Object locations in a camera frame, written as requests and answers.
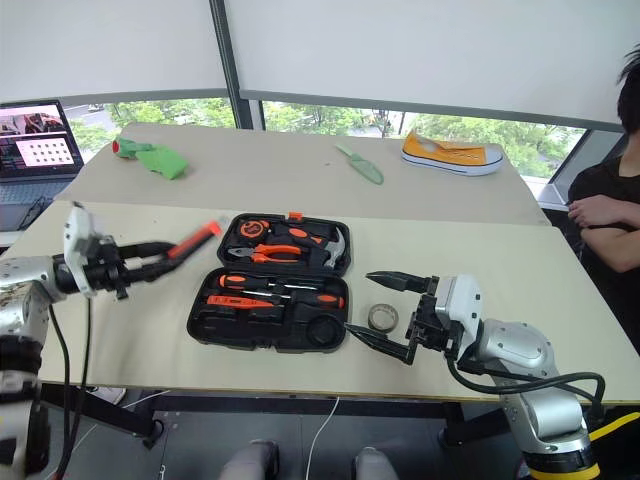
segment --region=human hand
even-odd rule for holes
[[[594,195],[571,203],[569,218],[582,228],[623,222],[628,203],[606,195]]]

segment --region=person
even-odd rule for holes
[[[274,480],[279,467],[278,444],[253,440],[222,467],[218,480]],[[373,447],[363,448],[353,460],[352,473],[355,480],[398,480],[387,456]]]
[[[581,229],[585,270],[640,354],[640,44],[626,58],[618,116],[627,148],[578,174],[569,218]]]

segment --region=tree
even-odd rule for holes
[[[434,140],[497,143],[521,175],[550,178],[584,130],[450,115],[418,115],[411,128]]]
[[[349,130],[365,126],[362,112],[356,108],[280,102],[264,102],[263,108],[267,130],[278,132],[347,135]]]
[[[389,120],[389,110],[371,110],[373,114],[373,125],[380,131],[380,137],[385,138],[393,130]]]
[[[119,127],[133,122],[235,127],[233,111],[226,98],[113,103],[107,110]]]
[[[70,120],[69,123],[73,138],[84,152],[97,152],[118,134],[117,131],[108,132],[99,125],[85,125],[81,120]]]

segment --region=pliers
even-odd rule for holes
[[[297,259],[273,258],[270,255],[274,253],[288,253],[292,255],[300,255],[302,250],[294,245],[257,245],[253,248],[230,248],[230,255],[235,257],[251,257],[251,261],[255,263],[278,262],[278,263],[295,263]]]

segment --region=tool case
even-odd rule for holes
[[[201,343],[279,352],[330,352],[345,337],[351,263],[340,222],[245,213],[231,222],[187,322]]]

